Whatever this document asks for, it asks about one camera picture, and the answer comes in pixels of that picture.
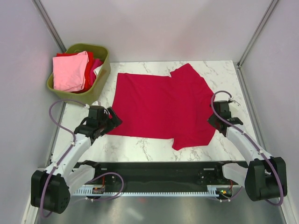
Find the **crimson red t shirt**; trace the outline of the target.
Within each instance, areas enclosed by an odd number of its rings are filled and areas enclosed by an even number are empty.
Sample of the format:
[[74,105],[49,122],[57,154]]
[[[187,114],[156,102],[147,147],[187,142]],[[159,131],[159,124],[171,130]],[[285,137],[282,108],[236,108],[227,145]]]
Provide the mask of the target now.
[[215,128],[213,91],[185,64],[169,76],[118,73],[112,109],[122,124],[110,135],[173,139],[172,148],[207,146]]

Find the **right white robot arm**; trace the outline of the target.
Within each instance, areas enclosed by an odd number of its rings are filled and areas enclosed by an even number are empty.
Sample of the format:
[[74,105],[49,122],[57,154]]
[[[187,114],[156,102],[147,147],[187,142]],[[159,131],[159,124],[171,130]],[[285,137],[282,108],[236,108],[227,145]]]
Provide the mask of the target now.
[[213,114],[208,123],[233,143],[248,166],[244,168],[234,162],[223,165],[214,171],[215,180],[223,184],[231,179],[245,188],[250,200],[279,198],[277,205],[281,205],[287,196],[285,161],[264,151],[248,134],[243,122],[232,117],[229,104],[230,101],[212,101]]

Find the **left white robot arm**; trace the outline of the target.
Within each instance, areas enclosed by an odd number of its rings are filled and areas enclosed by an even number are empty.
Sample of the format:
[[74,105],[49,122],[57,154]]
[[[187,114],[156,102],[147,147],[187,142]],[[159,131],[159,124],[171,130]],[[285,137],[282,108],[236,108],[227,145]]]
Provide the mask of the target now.
[[61,214],[71,196],[87,182],[99,183],[101,170],[85,163],[74,169],[80,157],[101,136],[122,124],[112,107],[89,107],[88,116],[71,133],[73,141],[45,170],[31,176],[30,204],[40,210]]

